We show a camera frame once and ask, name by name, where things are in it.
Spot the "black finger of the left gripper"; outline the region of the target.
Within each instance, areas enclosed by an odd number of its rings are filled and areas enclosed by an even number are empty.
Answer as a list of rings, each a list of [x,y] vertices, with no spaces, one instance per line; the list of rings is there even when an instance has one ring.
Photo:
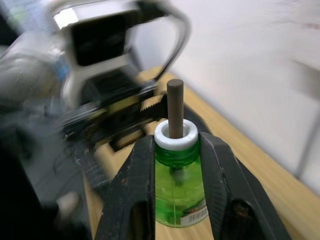
[[[205,121],[195,111],[193,111],[188,105],[183,106],[183,118],[195,124],[198,132],[204,132],[211,134],[210,128],[207,126]]]
[[[106,198],[111,181],[95,156],[94,151],[80,146],[75,148],[74,156],[93,191],[100,198]]]

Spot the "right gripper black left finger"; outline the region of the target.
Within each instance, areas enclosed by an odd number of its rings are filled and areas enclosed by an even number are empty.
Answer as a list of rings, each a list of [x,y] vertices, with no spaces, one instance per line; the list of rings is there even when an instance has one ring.
[[[154,240],[155,141],[135,142],[132,151],[104,193],[97,240]]]

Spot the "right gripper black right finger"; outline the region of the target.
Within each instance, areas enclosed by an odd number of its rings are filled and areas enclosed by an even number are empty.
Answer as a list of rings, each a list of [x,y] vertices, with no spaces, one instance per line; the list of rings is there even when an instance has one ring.
[[[201,132],[200,160],[206,206],[216,240],[289,240],[259,180],[222,139]]]

